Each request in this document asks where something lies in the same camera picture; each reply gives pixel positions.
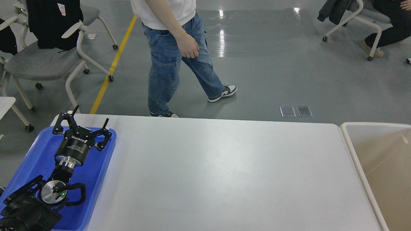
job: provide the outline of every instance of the white t-shirt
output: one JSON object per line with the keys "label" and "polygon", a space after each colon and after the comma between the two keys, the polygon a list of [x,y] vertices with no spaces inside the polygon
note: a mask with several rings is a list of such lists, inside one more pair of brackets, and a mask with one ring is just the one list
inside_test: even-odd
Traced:
{"label": "white t-shirt", "polygon": [[[167,30],[166,27],[156,18],[148,7],[145,0],[130,0],[133,13],[137,18],[151,29]],[[167,0],[171,10],[180,23],[184,25],[196,14],[196,0]]]}

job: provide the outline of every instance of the tag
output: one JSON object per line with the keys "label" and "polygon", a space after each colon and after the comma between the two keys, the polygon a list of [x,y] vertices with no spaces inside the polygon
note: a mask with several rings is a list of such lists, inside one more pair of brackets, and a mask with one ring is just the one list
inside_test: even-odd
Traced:
{"label": "tag", "polygon": [[63,4],[57,3],[58,8],[60,9],[61,15],[66,16],[66,8]]}

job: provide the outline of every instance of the shoe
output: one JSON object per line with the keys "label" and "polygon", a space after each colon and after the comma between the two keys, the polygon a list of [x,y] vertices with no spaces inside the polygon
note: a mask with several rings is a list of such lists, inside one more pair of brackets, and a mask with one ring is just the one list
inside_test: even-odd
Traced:
{"label": "shoe", "polygon": [[[368,55],[371,53],[371,47],[365,44],[365,40],[362,40],[360,45],[361,45],[361,48],[364,49]],[[383,55],[384,55],[384,52],[379,47],[377,47],[377,49],[375,49],[375,52],[374,52],[374,58],[381,58]]]}
{"label": "shoe", "polygon": [[223,93],[221,93],[220,96],[214,97],[214,98],[208,98],[208,101],[210,103],[214,103],[215,101],[221,99],[222,97],[227,97],[230,95],[233,95],[237,91],[237,86],[235,85],[225,85]]}
{"label": "shoe", "polygon": [[165,114],[165,115],[155,114],[155,113],[149,111],[149,112],[148,112],[148,115],[149,115],[149,116],[154,116],[154,117],[173,117],[173,118],[179,118],[178,115],[174,114],[174,113],[171,112],[171,111],[168,111],[167,114]]}

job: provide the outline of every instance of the robotic arm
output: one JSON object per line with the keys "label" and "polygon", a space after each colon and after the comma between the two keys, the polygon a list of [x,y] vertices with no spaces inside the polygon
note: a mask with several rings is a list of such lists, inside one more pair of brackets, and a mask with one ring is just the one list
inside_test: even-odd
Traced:
{"label": "robotic arm", "polygon": [[[53,134],[63,134],[64,139],[57,149],[54,159],[55,168],[48,180],[39,175],[26,185],[16,190],[4,200],[6,207],[0,215],[0,231],[50,231],[62,218],[58,213],[64,206],[77,206],[85,201],[85,185],[76,183],[69,185],[74,168],[83,166],[92,147],[101,151],[111,138],[106,129],[109,119],[97,131],[78,126],[73,113],[61,113],[53,128]],[[61,123],[67,120],[68,130],[64,131]],[[102,142],[95,138],[104,136]],[[70,190],[81,190],[81,199],[69,202],[67,194]]]}

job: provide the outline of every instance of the brown shoe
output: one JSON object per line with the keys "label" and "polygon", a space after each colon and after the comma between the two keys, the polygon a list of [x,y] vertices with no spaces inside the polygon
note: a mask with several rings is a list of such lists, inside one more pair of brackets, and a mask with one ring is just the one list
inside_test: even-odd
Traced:
{"label": "brown shoe", "polygon": [[[371,47],[365,44],[365,40],[361,41],[360,46],[362,49],[365,50],[365,52],[368,55],[371,53]],[[375,49],[375,52],[374,52],[374,58],[381,58],[383,55],[384,55],[384,52],[379,47],[377,47],[377,49]]]}

